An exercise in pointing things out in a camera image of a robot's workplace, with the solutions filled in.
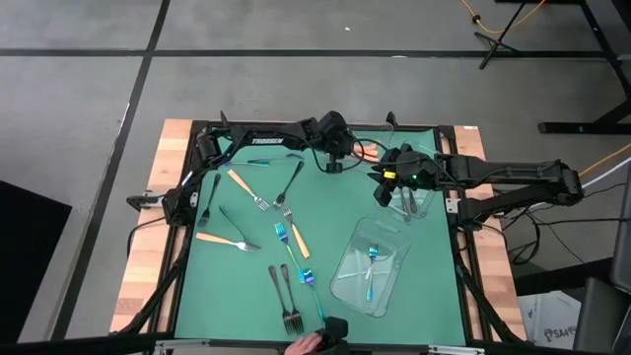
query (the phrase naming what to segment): concrete floor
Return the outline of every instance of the concrete floor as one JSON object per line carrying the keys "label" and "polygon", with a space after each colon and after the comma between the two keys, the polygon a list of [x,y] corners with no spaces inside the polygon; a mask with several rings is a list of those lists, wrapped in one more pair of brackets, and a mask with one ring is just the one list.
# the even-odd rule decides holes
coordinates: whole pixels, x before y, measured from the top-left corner
{"label": "concrete floor", "polygon": [[[488,27],[502,28],[516,6],[470,0]],[[615,50],[631,35],[608,1],[590,1]],[[0,48],[144,48],[160,0],[8,0],[0,5]],[[484,49],[457,0],[179,0],[158,48]],[[578,7],[546,6],[511,32],[520,49],[597,50]],[[137,214],[124,199],[146,186],[165,118],[295,120],[330,109],[352,122],[480,127],[487,158],[562,159],[581,170],[628,138],[544,136],[541,120],[590,121],[624,95],[601,60],[409,58],[156,58],[133,121],[69,337],[104,335]],[[0,178],[73,206],[22,340],[48,337],[51,318],[105,170],[140,65],[139,58],[0,57]],[[595,189],[620,182],[613,175]],[[621,189],[544,220],[617,216]],[[555,227],[585,261],[612,254],[615,224]],[[579,262],[542,231],[533,261],[544,269]],[[533,239],[526,222],[507,232],[511,247]],[[516,274],[523,271],[516,267]]]}

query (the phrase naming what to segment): green mat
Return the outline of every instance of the green mat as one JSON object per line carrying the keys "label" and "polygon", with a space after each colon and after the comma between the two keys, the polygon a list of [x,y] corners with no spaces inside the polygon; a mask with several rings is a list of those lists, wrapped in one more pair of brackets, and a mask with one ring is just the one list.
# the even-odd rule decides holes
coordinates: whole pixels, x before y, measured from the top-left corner
{"label": "green mat", "polygon": [[[364,132],[358,137],[377,138],[390,146],[412,143],[415,149],[431,152],[435,147],[432,131]],[[221,142],[226,148],[229,142]],[[284,156],[283,147],[246,147],[234,162]],[[257,252],[244,252],[231,246],[193,239],[175,328],[177,338],[223,340],[292,341],[298,336],[285,332],[282,309],[267,267],[275,265],[286,305],[289,296],[280,265],[290,267],[290,281],[296,308],[303,315],[305,334],[321,328],[310,288],[299,283],[296,270],[274,232],[274,223],[283,222],[290,246],[302,267],[314,271],[315,291],[328,316],[349,322],[349,343],[361,344],[442,344],[464,345],[454,262],[450,247],[445,204],[442,195],[433,199],[424,219],[410,226],[396,225],[410,237],[411,247],[394,285],[388,310],[382,318],[360,313],[335,299],[329,290],[331,278],[362,217],[391,222],[373,197],[377,186],[364,175],[368,166],[341,175],[320,172],[311,151],[294,152],[305,157],[305,167],[287,194],[294,220],[312,256],[304,260],[280,211],[261,211],[252,198],[227,174],[227,169],[209,173],[202,183],[197,219],[206,207],[215,174],[222,180],[217,189],[211,217],[204,232],[240,241],[237,230],[219,211],[224,206],[247,237],[261,246]],[[321,165],[325,157],[318,155]],[[255,193],[270,205],[285,187],[297,160],[272,163],[270,167],[233,166]]]}

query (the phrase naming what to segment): transparent plastic tray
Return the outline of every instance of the transparent plastic tray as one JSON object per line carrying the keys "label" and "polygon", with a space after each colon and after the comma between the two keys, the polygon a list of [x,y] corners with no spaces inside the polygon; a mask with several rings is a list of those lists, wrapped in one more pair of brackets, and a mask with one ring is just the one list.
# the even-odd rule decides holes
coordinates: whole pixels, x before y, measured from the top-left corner
{"label": "transparent plastic tray", "polygon": [[436,195],[436,191],[425,190],[425,189],[417,189],[412,192],[412,198],[410,198],[410,189],[404,187],[403,192],[403,200],[401,200],[401,189],[398,188],[392,193],[392,200],[387,207],[382,207],[376,201],[375,206],[380,211],[385,211],[385,213],[404,223],[410,223],[412,219],[422,219],[427,216],[427,210]]}
{"label": "transparent plastic tray", "polygon": [[[369,301],[369,248],[377,244],[373,264],[373,299]],[[399,269],[410,248],[409,238],[382,221],[362,218],[346,246],[330,283],[338,300],[372,317],[383,317]]]}

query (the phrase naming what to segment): blue fork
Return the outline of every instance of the blue fork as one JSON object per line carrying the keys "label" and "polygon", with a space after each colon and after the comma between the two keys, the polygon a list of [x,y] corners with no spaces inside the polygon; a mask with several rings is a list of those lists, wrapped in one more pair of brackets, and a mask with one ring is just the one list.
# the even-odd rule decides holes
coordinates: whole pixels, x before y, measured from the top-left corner
{"label": "blue fork", "polygon": [[379,253],[379,246],[376,243],[371,243],[368,248],[368,257],[371,259],[371,267],[368,269],[370,272],[370,278],[368,280],[368,291],[366,292],[366,300],[373,301],[373,274],[375,274],[374,263]]}
{"label": "blue fork", "polygon": [[319,299],[317,298],[317,294],[316,294],[316,288],[314,287],[314,272],[309,269],[306,268],[305,269],[305,282],[309,285],[309,287],[312,288],[312,293],[314,294],[314,299],[315,299],[315,305],[317,306],[317,312],[319,313],[319,318],[322,321],[322,325],[324,325],[324,311],[322,310],[322,307],[319,305]]}
{"label": "blue fork", "polygon": [[289,248],[289,238],[287,237],[287,232],[285,232],[285,227],[282,223],[276,223],[274,225],[274,229],[276,230],[276,235],[278,235],[278,239],[285,244],[285,247],[287,247],[287,251],[289,252],[289,256],[291,256],[292,261],[294,261],[294,266],[296,266],[296,269],[298,270],[298,278],[300,279],[300,283],[305,283],[305,274],[303,273],[303,269],[298,266],[298,261],[296,261],[296,258],[292,253],[292,249]]}

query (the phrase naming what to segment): wooden handle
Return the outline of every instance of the wooden handle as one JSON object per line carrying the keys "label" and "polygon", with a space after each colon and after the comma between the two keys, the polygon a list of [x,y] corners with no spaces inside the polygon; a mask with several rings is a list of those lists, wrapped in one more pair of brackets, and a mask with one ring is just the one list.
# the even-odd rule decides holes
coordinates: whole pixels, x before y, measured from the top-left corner
{"label": "wooden handle", "polygon": [[221,237],[217,237],[217,236],[213,236],[213,235],[209,235],[209,234],[205,234],[205,233],[200,233],[200,232],[197,232],[197,235],[195,236],[195,238],[197,238],[198,240],[202,240],[202,241],[206,241],[206,242],[213,242],[213,243],[221,243],[221,244],[230,244],[231,243],[227,239],[223,239]]}
{"label": "wooden handle", "polygon": [[294,237],[296,237],[296,242],[298,242],[298,248],[300,248],[300,252],[303,254],[303,258],[309,258],[311,254],[309,254],[309,250],[307,249],[307,245],[305,241],[303,241],[303,237],[298,233],[298,228],[296,225],[292,223],[292,230],[294,231]]}
{"label": "wooden handle", "polygon": [[247,183],[245,183],[245,181],[240,176],[238,176],[235,171],[228,170],[228,175],[230,176],[230,178],[236,181],[239,186],[243,187],[245,191],[247,191],[249,194],[252,194],[252,190],[247,186]]}

